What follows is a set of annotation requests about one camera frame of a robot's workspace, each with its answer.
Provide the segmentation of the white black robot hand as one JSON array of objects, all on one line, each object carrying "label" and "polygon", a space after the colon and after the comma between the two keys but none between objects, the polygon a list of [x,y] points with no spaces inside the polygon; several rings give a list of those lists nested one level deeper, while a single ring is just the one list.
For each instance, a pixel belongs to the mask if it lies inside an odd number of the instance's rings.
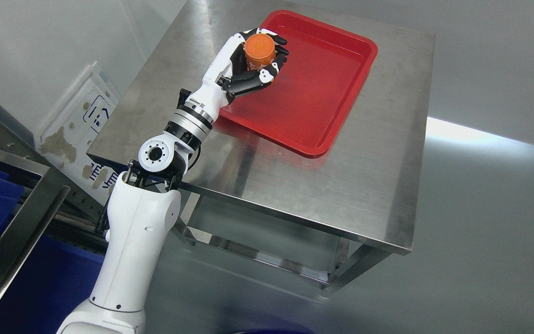
[{"label": "white black robot hand", "polygon": [[[266,37],[274,42],[273,61],[261,69],[248,69],[244,47],[250,38]],[[236,32],[225,42],[202,78],[197,91],[182,95],[178,108],[197,112],[208,122],[215,122],[220,109],[231,104],[237,96],[267,88],[280,73],[290,51],[287,40],[267,28],[252,28]]]}]

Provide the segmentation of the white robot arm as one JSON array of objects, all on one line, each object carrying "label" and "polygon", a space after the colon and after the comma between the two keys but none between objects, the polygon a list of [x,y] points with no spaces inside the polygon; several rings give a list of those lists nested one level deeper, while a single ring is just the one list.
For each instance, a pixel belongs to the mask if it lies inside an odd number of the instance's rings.
[{"label": "white robot arm", "polygon": [[167,233],[178,219],[182,178],[212,129],[181,89],[177,112],[161,135],[142,144],[138,159],[109,197],[108,248],[89,298],[61,323],[59,334],[141,334],[146,297]]}]

